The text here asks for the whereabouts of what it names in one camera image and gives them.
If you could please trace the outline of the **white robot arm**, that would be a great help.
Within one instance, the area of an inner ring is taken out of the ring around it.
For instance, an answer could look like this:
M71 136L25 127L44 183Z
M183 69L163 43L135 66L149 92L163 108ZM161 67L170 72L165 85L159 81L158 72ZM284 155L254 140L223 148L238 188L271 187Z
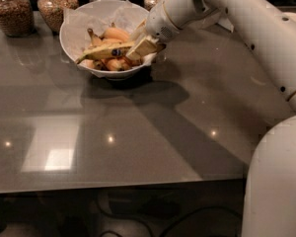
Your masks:
M220 10L296 111L296 23L265 0L162 0L133 34L128 58L155 51ZM260 141L247 176L242 237L296 237L296 116Z

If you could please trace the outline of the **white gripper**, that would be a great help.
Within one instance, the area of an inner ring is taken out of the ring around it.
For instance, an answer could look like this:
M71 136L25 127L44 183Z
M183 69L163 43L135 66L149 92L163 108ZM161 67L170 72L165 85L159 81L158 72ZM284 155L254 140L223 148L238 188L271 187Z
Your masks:
M130 34L129 40L135 41L135 44L125 56L130 60L139 60L151 53L158 53L166 48L166 42L179 33L180 30L166 12L164 2L160 1L150 10L146 21L143 20Z

